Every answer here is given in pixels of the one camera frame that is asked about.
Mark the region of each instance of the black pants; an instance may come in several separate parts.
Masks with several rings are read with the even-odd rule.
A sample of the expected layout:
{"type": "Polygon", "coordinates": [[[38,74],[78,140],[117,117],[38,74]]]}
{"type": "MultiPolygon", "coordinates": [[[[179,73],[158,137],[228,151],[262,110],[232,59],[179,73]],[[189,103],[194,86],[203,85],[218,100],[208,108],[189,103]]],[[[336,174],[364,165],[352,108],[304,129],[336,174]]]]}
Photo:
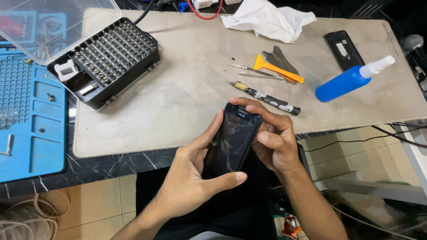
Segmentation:
{"type": "MultiPolygon", "coordinates": [[[[136,181],[136,211],[139,214],[153,199],[169,167],[139,173],[136,181]]],[[[250,150],[242,166],[248,179],[240,186],[213,196],[196,210],[170,219],[154,239],[190,239],[213,231],[223,235],[251,239],[277,239],[270,214],[268,170],[250,150]]]]}

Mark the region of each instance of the microphone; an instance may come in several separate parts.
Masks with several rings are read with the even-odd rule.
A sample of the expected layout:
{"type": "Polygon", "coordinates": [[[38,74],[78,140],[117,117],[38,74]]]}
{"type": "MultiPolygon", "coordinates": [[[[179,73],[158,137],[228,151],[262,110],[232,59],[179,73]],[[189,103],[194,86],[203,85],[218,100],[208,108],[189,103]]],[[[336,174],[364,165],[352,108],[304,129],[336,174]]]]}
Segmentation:
{"type": "Polygon", "coordinates": [[[412,34],[402,40],[402,47],[413,59],[416,66],[427,75],[427,55],[423,50],[424,38],[418,34],[412,34]]]}

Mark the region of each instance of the blue silicone mat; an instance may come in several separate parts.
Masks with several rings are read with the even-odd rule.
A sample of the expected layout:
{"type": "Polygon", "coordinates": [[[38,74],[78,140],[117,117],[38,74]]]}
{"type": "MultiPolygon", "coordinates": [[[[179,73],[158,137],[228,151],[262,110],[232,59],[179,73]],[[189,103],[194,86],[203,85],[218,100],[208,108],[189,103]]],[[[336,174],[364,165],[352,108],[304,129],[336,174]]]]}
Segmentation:
{"type": "Polygon", "coordinates": [[[65,167],[67,95],[45,67],[24,63],[19,50],[0,49],[0,110],[16,113],[0,129],[0,182],[62,171],[65,167]],[[48,101],[48,95],[54,101],[48,101]]]}

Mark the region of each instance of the black marble desk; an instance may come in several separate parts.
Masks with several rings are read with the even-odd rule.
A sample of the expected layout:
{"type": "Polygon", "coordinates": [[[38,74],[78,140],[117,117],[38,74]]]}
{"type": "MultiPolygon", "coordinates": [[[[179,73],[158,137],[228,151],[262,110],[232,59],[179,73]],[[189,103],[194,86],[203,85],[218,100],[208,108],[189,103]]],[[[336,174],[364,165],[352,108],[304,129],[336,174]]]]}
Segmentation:
{"type": "MultiPolygon", "coordinates": [[[[126,10],[144,10],[148,5],[148,3],[141,2],[139,0],[116,0],[116,2],[121,9],[126,10]]],[[[271,2],[277,7],[285,6],[282,2],[276,2],[274,0],[271,0],[271,2]]],[[[240,4],[223,4],[221,13],[235,13],[239,6],[240,4]]],[[[304,12],[314,12],[317,17],[342,17],[338,5],[333,4],[315,5],[311,3],[297,2],[294,4],[287,4],[286,6],[290,6],[304,12]]],[[[219,4],[214,4],[210,8],[201,9],[200,12],[215,13],[218,11],[218,8],[219,4]]],[[[166,6],[163,10],[175,11],[171,6],[166,6]]],[[[65,170],[59,173],[1,183],[0,199],[71,187],[79,184],[168,167],[171,165],[176,149],[102,156],[96,158],[77,158],[74,156],[73,139],[76,101],[77,99],[73,95],[68,95],[69,116],[67,121],[67,155],[65,170]]],[[[340,130],[309,133],[297,135],[296,137],[301,140],[339,131],[340,130]]]]}

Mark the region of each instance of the blue spray bottle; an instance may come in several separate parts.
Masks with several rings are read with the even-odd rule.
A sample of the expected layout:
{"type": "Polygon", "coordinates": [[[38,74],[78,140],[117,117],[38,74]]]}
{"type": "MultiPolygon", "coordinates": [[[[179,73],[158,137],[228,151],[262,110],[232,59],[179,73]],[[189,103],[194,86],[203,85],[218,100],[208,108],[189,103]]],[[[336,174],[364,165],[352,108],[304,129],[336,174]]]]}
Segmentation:
{"type": "Polygon", "coordinates": [[[394,62],[395,59],[392,56],[387,56],[378,61],[370,62],[365,66],[354,66],[318,87],[316,89],[316,97],[322,102],[329,102],[365,86],[371,81],[372,76],[379,74],[381,70],[394,62]]]}

